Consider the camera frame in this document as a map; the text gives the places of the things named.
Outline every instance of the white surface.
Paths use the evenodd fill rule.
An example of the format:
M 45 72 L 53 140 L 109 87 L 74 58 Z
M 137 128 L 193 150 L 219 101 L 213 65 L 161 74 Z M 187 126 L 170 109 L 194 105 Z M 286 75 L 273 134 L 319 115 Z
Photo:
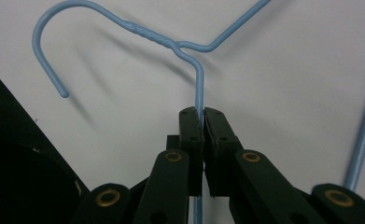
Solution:
M 59 1 L 0 0 L 0 78 L 90 189 L 132 187 L 150 173 L 177 113 L 194 105 L 194 70 L 170 50 L 99 14 L 50 21 L 42 47 L 70 90 L 63 99 L 31 35 Z M 174 39 L 209 43 L 255 1 L 95 1 Z M 204 104 L 223 111 L 245 148 L 295 187 L 343 184 L 365 108 L 365 0 L 272 1 L 204 64 Z M 358 185 L 365 198 L 365 166 Z M 204 193 L 204 223 L 232 222 Z

